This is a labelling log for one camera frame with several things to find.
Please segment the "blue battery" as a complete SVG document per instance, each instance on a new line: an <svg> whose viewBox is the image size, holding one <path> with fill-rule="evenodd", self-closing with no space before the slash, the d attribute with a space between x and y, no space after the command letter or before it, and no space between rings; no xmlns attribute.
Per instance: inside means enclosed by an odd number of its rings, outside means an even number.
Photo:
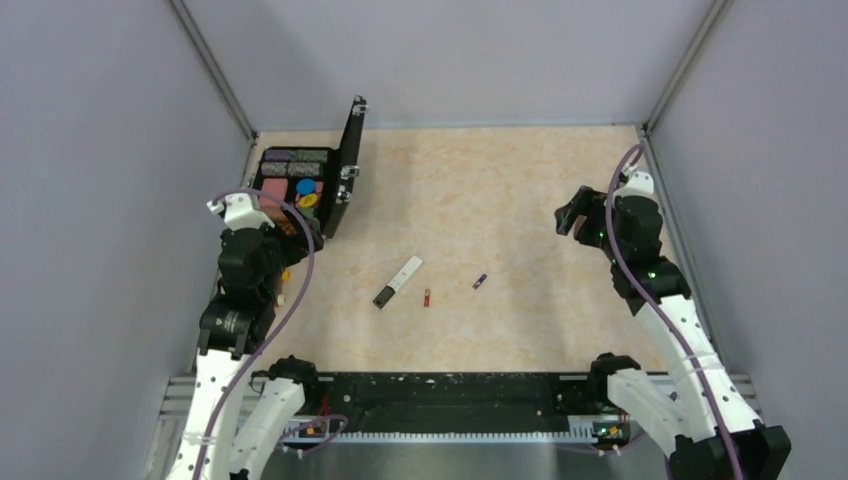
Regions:
<svg viewBox="0 0 848 480"><path fill-rule="evenodd" d="M472 288L473 288L474 290L479 289L479 288L480 288L480 286L481 286L481 285L485 282L485 280L487 279L487 277L488 277L488 275L487 275L487 274L485 274L485 273L484 273L484 274L481 274L481 275L480 275L480 277L479 277L479 278L478 278L478 279L474 282L474 284L472 285Z"/></svg>

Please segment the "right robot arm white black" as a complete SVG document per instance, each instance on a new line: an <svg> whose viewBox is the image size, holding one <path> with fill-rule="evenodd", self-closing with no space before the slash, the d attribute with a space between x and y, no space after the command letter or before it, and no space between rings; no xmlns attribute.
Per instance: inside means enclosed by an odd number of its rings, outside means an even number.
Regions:
<svg viewBox="0 0 848 480"><path fill-rule="evenodd" d="M627 355L607 352L590 366L589 404L635 420L663 451L672 479L776 479L792 449L733 383L698 317L679 268L660 252L663 219L644 195L608 195L588 186L555 212L556 231L602 250L615 292L660 350L665 393Z"/></svg>

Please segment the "white black remote control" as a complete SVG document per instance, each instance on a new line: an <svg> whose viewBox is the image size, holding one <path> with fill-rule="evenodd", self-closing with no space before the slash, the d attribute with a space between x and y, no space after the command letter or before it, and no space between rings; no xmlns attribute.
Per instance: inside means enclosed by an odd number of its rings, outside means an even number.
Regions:
<svg viewBox="0 0 848 480"><path fill-rule="evenodd" d="M380 290L372 300L375 307L382 310L391 299L409 282L412 276L423 264L418 256L412 256L392 279Z"/></svg>

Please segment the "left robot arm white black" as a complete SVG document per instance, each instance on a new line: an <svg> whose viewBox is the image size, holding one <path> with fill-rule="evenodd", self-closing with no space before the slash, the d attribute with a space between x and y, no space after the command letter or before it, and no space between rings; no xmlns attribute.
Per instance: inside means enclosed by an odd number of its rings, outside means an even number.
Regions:
<svg viewBox="0 0 848 480"><path fill-rule="evenodd" d="M312 363L288 359L245 422L243 399L269 329L283 273L323 247L320 235L289 236L276 227L221 234L217 291L199 321L194 392L170 479L258 479L284 428L321 393Z"/></svg>

